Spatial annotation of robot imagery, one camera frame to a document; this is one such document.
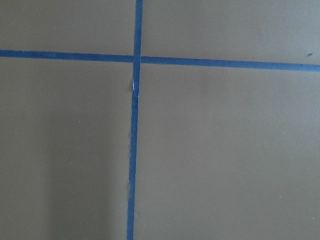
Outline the blue tape line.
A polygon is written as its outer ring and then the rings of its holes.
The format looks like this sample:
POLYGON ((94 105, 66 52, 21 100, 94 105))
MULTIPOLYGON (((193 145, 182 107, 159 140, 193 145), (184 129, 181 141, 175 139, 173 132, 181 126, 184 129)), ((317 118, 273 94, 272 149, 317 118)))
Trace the blue tape line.
POLYGON ((52 60, 116 62, 116 63, 133 63, 134 60, 139 60, 139 62, 142 64, 263 69, 263 70, 281 70, 281 71, 299 71, 299 72, 319 72, 320 71, 320 66, 318 64, 158 57, 158 56, 135 57, 132 55, 97 54, 97 53, 71 53, 71 52, 2 49, 0 51, 0 56, 4 58, 52 59, 52 60))
POLYGON ((135 2, 126 239, 134 239, 143 1, 135 2))

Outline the brown paper table cover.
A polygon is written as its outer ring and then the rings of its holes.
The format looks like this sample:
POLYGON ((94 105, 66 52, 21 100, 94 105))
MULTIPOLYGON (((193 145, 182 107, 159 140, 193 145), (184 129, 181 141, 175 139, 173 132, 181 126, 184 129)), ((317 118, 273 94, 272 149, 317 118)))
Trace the brown paper table cover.
MULTIPOLYGON (((136 0, 3 0, 0 50, 134 55, 136 0)), ((143 0, 141 57, 320 65, 317 0, 143 0)), ((0 56, 0 237, 127 240, 133 63, 0 56)), ((320 71, 140 63, 133 240, 317 240, 320 71)))

